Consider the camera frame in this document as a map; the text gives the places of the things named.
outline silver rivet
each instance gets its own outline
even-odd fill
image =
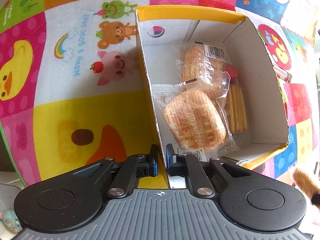
[[[209,196],[213,193],[212,189],[210,189],[208,187],[198,188],[197,192],[199,195],[203,195],[203,196]]]
[[[109,194],[113,195],[113,196],[121,196],[121,195],[124,194],[124,190],[122,188],[119,188],[119,187],[114,187],[114,188],[109,190]]]

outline cardboard box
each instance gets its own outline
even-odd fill
[[[152,87],[180,83],[174,65],[181,42],[223,48],[228,52],[228,63],[237,68],[250,133],[249,139],[242,141],[241,150],[225,157],[254,169],[287,147],[289,128],[278,79],[266,47],[248,17],[209,7],[153,5],[138,7],[136,20],[142,78],[164,160],[165,146],[172,143],[176,150],[178,144],[153,101]],[[155,30],[151,36],[150,29]]]

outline cloud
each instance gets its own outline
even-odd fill
[[[68,63],[72,58],[73,58],[73,49],[72,48],[67,48],[64,53],[63,53],[63,59],[62,61],[65,63]]]
[[[74,27],[68,32],[68,38],[72,40],[77,34],[78,34],[78,28]]]

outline duck beak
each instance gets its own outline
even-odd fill
[[[10,94],[11,84],[12,84],[12,72],[10,71],[8,78],[4,83],[4,90],[7,92],[7,95]]]

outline cartoon tree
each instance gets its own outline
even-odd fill
[[[19,6],[23,7],[22,12],[27,13],[30,11],[30,8],[38,4],[38,2],[33,2],[33,0],[21,0]]]

